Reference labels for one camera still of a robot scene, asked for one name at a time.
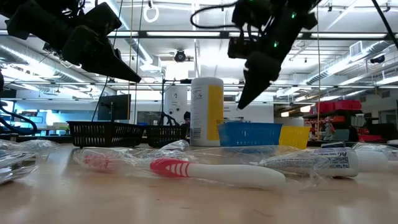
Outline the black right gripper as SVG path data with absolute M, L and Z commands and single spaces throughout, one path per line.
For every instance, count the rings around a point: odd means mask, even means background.
M 238 108 L 243 110 L 277 80 L 281 61 L 290 52 L 303 28 L 311 30 L 317 25 L 314 12 L 283 7 L 275 15 L 266 34 L 259 41 L 260 51 L 249 54 L 244 71 L 245 85 L 239 99 Z

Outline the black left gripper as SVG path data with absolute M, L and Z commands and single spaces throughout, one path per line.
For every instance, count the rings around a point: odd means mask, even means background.
M 40 38 L 60 58 L 91 73 L 140 82 L 141 77 L 121 60 L 121 52 L 106 37 L 78 26 L 84 1 L 6 1 L 7 33 L 26 40 Z

